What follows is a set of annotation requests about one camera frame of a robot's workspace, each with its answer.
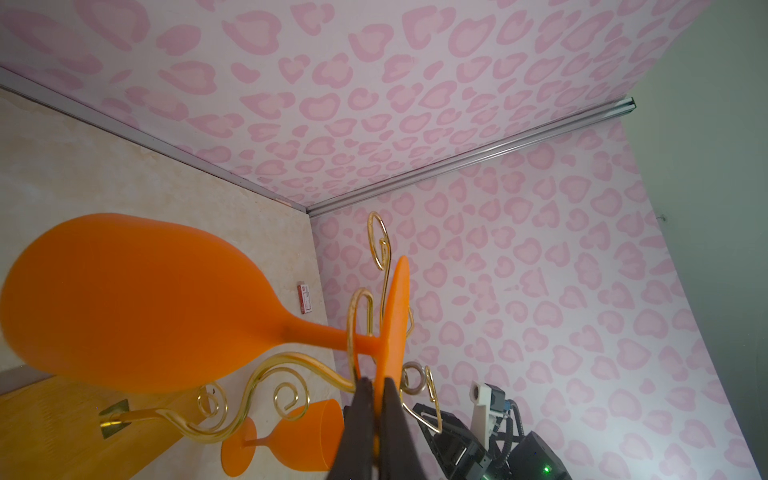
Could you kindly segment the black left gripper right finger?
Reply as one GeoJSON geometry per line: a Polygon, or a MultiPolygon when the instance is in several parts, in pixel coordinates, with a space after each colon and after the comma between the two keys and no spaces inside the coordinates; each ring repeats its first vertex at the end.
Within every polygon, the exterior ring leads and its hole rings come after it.
{"type": "Polygon", "coordinates": [[[391,378],[384,383],[380,414],[379,478],[383,480],[425,480],[410,435],[399,390],[391,378]]]}

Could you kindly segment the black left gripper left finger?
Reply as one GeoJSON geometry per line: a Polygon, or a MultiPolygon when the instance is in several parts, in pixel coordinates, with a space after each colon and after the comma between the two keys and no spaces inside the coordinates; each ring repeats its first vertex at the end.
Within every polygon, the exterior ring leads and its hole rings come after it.
{"type": "Polygon", "coordinates": [[[345,409],[345,426],[327,480],[371,480],[374,464],[375,416],[373,386],[368,378],[356,381],[352,403],[345,409]]]}

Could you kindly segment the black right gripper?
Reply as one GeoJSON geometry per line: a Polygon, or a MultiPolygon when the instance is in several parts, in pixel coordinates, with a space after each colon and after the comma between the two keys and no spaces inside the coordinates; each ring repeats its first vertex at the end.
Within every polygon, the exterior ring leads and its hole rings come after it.
{"type": "Polygon", "coordinates": [[[442,432],[419,422],[419,428],[446,479],[495,479],[492,458],[468,427],[454,414],[442,411],[442,432]]]}

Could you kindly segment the orange wine glass front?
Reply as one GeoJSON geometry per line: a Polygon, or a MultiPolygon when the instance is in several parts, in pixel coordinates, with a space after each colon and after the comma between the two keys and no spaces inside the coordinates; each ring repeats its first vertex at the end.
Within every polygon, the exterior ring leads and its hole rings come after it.
{"type": "Polygon", "coordinates": [[[221,446],[224,472],[237,477],[249,468],[255,450],[268,448],[285,467],[301,472],[327,472],[331,469],[344,432],[344,416],[334,399],[312,403],[306,413],[296,408],[280,420],[272,432],[257,436],[255,423],[246,418],[239,429],[221,446]]]}

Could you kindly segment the orange wine glass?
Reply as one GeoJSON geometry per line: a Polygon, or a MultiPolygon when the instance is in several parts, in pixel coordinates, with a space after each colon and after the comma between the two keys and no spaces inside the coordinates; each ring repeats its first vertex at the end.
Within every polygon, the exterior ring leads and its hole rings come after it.
{"type": "Polygon", "coordinates": [[[285,467],[301,472],[327,472],[331,469],[344,432],[344,416],[334,399],[312,403],[306,413],[296,408],[280,420],[272,432],[257,436],[255,423],[246,418],[239,429],[221,446],[224,472],[237,477],[249,468],[255,450],[268,448],[285,467]]]}
{"type": "Polygon", "coordinates": [[[63,222],[20,254],[1,327],[31,367],[125,393],[202,386],[297,343],[373,357],[382,395],[401,376],[409,294],[401,258],[379,335],[344,332],[290,313],[257,265],[215,235],[103,213],[63,222]]]}

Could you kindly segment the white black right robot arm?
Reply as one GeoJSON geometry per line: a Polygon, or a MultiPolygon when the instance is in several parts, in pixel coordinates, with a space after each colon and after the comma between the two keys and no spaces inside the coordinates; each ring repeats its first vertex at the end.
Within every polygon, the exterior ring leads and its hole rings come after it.
{"type": "Polygon", "coordinates": [[[522,430],[516,402],[507,400],[504,428],[491,427],[488,445],[455,415],[443,411],[442,431],[429,427],[437,420],[436,410],[416,404],[414,411],[424,420],[419,428],[448,479],[568,479],[567,468],[536,432],[522,430]]]}

